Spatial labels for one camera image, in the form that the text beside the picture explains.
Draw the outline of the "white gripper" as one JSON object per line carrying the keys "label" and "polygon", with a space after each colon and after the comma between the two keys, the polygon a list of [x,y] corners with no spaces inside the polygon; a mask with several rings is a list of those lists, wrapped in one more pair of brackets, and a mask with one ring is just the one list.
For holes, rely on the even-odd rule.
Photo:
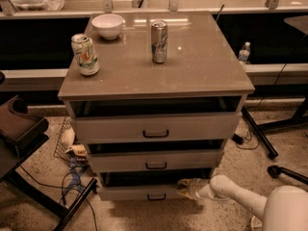
{"label": "white gripper", "polygon": [[211,198],[213,196],[212,189],[208,180],[200,178],[181,179],[177,182],[179,188],[192,187],[192,193],[190,194],[187,189],[178,190],[177,193],[188,199],[204,199]]}

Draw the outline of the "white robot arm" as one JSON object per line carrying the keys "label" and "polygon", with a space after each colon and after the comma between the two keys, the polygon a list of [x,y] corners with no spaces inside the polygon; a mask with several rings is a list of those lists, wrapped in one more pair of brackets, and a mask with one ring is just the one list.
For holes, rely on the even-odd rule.
{"label": "white robot arm", "polygon": [[265,197],[225,175],[181,179],[177,187],[179,194],[193,200],[234,200],[262,222],[262,231],[308,231],[308,192],[301,188],[281,186]]}

